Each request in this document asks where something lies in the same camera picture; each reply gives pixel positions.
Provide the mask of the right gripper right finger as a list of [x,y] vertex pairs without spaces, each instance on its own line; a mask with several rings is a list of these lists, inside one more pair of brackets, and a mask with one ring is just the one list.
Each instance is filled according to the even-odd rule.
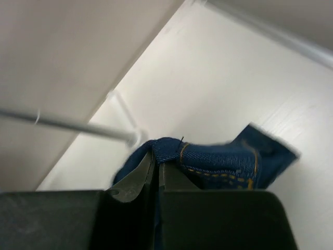
[[178,168],[167,162],[159,166],[159,188],[166,191],[197,191],[195,186]]

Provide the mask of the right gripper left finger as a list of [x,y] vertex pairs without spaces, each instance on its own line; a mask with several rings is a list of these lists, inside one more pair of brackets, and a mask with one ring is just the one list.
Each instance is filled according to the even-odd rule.
[[148,152],[132,172],[112,186],[111,196],[119,202],[130,203],[145,194],[154,178],[155,165],[154,155]]

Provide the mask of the dark blue jeans trousers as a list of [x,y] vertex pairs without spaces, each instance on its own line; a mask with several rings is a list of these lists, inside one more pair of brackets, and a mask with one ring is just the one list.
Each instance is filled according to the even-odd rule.
[[129,156],[112,183],[138,167],[148,152],[158,165],[176,164],[201,189],[265,189],[299,159],[296,151],[249,124],[223,144],[192,144],[172,137],[149,140]]

